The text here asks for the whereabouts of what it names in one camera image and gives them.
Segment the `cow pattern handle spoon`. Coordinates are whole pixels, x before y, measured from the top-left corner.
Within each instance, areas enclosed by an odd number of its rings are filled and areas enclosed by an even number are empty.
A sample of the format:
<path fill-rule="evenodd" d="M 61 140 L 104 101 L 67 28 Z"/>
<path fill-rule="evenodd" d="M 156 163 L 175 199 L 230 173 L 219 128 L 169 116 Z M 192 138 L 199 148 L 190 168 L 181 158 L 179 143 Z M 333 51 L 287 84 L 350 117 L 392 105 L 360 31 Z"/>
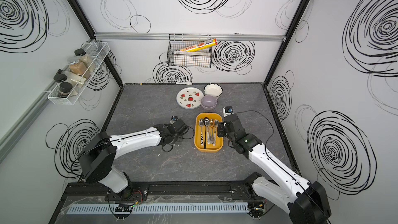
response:
<path fill-rule="evenodd" d="M 203 148 L 204 147 L 204 136 L 203 136 L 203 127 L 204 127 L 204 119 L 203 118 L 201 118 L 200 120 L 199 120 L 199 126 L 200 126 L 200 146 L 201 146 L 201 148 Z"/>

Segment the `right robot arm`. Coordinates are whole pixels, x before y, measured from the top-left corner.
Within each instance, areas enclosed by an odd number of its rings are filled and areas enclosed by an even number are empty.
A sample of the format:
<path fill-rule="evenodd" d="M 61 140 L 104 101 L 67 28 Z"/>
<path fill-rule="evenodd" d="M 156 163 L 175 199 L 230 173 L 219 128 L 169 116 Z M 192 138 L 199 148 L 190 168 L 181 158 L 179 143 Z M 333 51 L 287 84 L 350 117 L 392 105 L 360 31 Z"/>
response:
<path fill-rule="evenodd" d="M 264 142 L 245 132 L 236 114 L 219 124 L 218 136 L 227 138 L 233 148 L 260 167 L 272 181 L 263 176 L 253 180 L 255 194 L 270 200 L 285 211 L 294 224 L 327 224 L 331 208 L 325 188 L 318 182 L 301 177 L 266 148 Z"/>

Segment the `dotted handle spoon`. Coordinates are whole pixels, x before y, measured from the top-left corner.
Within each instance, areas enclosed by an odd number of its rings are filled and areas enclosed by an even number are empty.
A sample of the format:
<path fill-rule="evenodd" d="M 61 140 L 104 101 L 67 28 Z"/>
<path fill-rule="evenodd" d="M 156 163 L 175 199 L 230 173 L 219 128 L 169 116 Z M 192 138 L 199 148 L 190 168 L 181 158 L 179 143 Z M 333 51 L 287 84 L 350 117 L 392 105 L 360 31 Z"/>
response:
<path fill-rule="evenodd" d="M 216 140 L 217 140 L 217 132 L 218 132 L 218 124 L 219 124 L 219 120 L 215 120 L 214 121 L 214 128 L 213 128 L 213 146 L 216 146 Z"/>

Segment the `dark spice jar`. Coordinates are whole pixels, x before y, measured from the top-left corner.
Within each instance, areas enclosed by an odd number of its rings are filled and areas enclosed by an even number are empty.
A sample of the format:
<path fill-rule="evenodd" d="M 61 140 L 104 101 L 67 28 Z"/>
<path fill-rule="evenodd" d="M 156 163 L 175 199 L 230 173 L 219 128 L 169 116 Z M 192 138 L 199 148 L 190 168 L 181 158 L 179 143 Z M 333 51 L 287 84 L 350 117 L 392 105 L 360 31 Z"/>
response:
<path fill-rule="evenodd" d="M 58 98 L 67 98 L 73 90 L 73 85 L 69 82 L 59 84 Z"/>
<path fill-rule="evenodd" d="M 68 82 L 68 77 L 63 74 L 63 73 L 57 73 L 54 77 L 53 80 L 56 82 L 56 84 L 59 86 L 61 83 Z"/>

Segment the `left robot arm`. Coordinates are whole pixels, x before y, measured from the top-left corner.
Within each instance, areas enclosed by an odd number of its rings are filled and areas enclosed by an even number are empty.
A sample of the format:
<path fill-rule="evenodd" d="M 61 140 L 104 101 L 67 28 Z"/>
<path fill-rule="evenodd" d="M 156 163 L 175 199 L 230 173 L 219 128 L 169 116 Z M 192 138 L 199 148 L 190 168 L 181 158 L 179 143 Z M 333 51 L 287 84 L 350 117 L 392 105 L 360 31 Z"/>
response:
<path fill-rule="evenodd" d="M 171 145 L 188 131 L 184 121 L 176 119 L 171 124 L 159 124 L 130 134 L 110 136 L 101 132 L 88 143 L 77 160 L 87 183 L 100 183 L 127 198 L 134 191 L 132 182 L 126 173 L 116 169 L 114 160 L 143 148 Z"/>

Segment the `white scalloped bowl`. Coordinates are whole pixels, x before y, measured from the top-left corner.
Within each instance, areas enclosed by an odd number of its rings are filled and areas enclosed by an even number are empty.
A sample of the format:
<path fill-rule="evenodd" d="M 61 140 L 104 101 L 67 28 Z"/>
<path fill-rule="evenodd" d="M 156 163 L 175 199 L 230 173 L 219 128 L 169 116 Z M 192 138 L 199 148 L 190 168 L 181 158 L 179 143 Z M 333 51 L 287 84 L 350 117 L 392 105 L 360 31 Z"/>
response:
<path fill-rule="evenodd" d="M 204 91 L 206 95 L 210 95 L 218 99 L 222 95 L 223 89 L 218 84 L 208 84 L 205 86 Z"/>

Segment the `spice jar black lid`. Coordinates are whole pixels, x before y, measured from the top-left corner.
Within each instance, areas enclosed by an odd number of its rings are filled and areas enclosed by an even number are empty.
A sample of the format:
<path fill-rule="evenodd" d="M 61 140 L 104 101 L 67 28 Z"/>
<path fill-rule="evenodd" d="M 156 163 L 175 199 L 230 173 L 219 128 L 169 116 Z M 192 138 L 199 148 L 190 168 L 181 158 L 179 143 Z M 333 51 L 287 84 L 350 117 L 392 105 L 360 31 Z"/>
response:
<path fill-rule="evenodd" d="M 77 49 L 74 51 L 74 53 L 75 56 L 86 66 L 89 72 L 93 72 L 95 65 L 93 64 L 91 56 L 86 53 L 84 49 Z"/>

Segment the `Doraemon handle spoon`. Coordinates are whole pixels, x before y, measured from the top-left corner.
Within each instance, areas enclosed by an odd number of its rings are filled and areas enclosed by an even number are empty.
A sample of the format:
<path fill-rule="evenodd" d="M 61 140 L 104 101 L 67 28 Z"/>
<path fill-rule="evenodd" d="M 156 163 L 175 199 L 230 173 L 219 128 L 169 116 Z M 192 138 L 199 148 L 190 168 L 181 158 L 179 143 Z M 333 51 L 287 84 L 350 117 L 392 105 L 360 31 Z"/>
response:
<path fill-rule="evenodd" d="M 206 142 L 207 142 L 207 145 L 209 145 L 211 143 L 211 137 L 210 137 L 210 127 L 211 127 L 211 125 L 210 125 L 209 118 L 206 117 L 204 119 L 204 124 L 205 124 L 205 127 L 206 127 Z"/>

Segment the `purple bowl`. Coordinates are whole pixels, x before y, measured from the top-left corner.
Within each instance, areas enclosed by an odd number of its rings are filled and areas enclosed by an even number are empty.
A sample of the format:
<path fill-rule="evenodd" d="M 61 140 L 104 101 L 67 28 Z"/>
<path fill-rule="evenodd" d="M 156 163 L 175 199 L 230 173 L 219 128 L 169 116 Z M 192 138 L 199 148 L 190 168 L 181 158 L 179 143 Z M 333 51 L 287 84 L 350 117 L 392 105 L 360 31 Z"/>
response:
<path fill-rule="evenodd" d="M 218 100 L 211 95 L 205 95 L 201 99 L 201 106 L 204 110 L 213 110 L 217 106 Z"/>

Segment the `iridescent ornate spoon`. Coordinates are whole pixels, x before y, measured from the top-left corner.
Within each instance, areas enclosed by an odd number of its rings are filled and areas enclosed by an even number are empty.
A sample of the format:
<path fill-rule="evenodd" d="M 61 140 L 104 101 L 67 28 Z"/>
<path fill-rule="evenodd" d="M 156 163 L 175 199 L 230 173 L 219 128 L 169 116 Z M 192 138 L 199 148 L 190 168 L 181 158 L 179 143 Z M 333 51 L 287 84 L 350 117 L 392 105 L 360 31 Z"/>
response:
<path fill-rule="evenodd" d="M 214 144 L 214 126 L 215 126 L 215 121 L 213 119 L 210 119 L 210 128 L 209 128 L 209 137 L 210 137 L 210 144 Z"/>

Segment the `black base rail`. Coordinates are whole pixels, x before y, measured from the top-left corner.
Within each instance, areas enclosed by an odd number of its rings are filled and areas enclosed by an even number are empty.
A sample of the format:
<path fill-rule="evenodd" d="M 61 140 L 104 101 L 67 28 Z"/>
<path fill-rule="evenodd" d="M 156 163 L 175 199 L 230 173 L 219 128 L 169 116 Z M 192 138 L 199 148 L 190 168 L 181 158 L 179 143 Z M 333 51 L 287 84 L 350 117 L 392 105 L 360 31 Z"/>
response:
<path fill-rule="evenodd" d="M 108 187 L 96 183 L 69 183 L 64 190 L 68 195 L 99 196 L 110 193 L 111 197 L 120 200 L 121 196 L 138 196 L 146 200 L 150 196 L 177 195 L 209 195 L 227 196 L 233 200 L 258 200 L 251 185 L 243 180 L 235 181 L 187 181 L 187 182 L 133 182 L 120 193 L 115 193 Z"/>

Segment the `clear wall shelf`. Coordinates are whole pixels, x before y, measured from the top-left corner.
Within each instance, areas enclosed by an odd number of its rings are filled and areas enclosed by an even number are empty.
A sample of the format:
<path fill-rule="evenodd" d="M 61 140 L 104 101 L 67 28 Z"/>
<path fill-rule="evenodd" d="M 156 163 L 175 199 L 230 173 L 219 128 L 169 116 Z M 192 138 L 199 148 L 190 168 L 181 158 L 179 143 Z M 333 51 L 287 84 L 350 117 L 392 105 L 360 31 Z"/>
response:
<path fill-rule="evenodd" d="M 110 52 L 106 42 L 91 42 L 75 51 L 68 59 L 67 67 L 56 73 L 56 85 L 50 91 L 48 100 L 56 105 L 88 103 L 98 105 L 101 92 L 109 84 L 111 75 L 104 60 Z"/>

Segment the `front dark spice jar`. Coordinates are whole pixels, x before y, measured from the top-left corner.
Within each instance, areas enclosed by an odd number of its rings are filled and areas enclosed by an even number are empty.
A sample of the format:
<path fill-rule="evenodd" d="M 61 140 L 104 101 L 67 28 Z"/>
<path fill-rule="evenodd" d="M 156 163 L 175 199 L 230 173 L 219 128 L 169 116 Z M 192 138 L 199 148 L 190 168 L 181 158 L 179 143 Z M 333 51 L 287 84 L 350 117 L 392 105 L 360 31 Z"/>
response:
<path fill-rule="evenodd" d="M 59 84 L 58 98 L 67 98 L 73 90 L 73 85 L 69 82 Z"/>

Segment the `white box on shelf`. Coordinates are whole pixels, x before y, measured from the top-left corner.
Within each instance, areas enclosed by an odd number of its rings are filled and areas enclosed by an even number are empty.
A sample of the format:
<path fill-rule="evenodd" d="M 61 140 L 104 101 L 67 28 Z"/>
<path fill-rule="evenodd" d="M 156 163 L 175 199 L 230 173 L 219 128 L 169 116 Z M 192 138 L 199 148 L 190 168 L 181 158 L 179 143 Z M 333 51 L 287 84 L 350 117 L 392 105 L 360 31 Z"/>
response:
<path fill-rule="evenodd" d="M 80 94 L 81 89 L 85 86 L 86 78 L 81 75 L 74 74 L 70 71 L 64 71 L 64 75 L 67 76 L 67 80 L 72 84 L 73 90 L 69 94 L 69 97 L 74 97 Z"/>

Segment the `watermelon pattern plate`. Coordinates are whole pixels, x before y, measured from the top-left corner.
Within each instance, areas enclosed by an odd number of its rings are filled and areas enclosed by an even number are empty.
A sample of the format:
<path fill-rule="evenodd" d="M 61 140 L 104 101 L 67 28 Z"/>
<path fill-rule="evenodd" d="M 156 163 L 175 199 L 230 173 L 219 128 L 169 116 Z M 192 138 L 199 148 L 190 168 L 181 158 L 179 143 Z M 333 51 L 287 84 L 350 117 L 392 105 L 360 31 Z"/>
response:
<path fill-rule="evenodd" d="M 176 96 L 177 104 L 183 109 L 196 109 L 201 106 L 204 93 L 195 87 L 186 87 L 180 90 Z"/>

